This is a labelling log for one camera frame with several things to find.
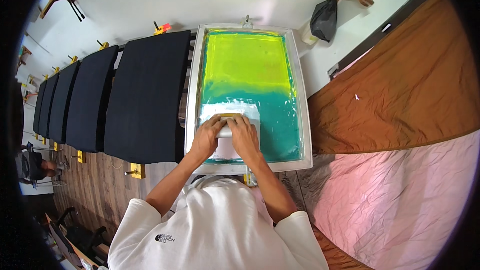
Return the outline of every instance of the person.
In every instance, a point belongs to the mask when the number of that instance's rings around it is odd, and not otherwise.
[[[21,151],[15,157],[18,180],[20,183],[32,185],[33,181],[35,180],[62,175],[63,170],[69,169],[70,166],[65,156],[65,162],[57,163],[53,160],[45,160],[42,158],[41,153],[33,151],[29,152],[33,158],[33,165],[30,165],[28,159],[23,155],[22,151],[32,146],[33,144],[30,142],[28,142],[27,145],[22,145]]]
[[[225,125],[220,119],[215,115],[199,127],[190,151],[145,201],[130,200],[110,246],[110,270],[328,269],[307,213],[297,210],[269,168],[247,117],[226,122],[258,188],[212,175],[185,185],[217,148]],[[176,212],[162,222],[180,192]]]

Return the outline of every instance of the hand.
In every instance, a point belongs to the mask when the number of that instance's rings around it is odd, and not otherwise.
[[[217,114],[205,121],[200,125],[195,138],[193,138],[191,149],[187,154],[200,164],[205,162],[219,145],[217,134],[226,123],[225,120],[220,120],[220,118],[221,116]]]
[[[226,122],[232,131],[233,148],[250,168],[256,168],[264,160],[260,152],[257,130],[255,125],[245,116],[235,115],[233,119],[227,118]]]

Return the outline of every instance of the wrinkled sheet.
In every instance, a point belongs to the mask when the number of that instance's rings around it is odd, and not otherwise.
[[[425,269],[469,196],[480,130],[406,150],[338,154],[313,209],[315,225],[376,270]]]

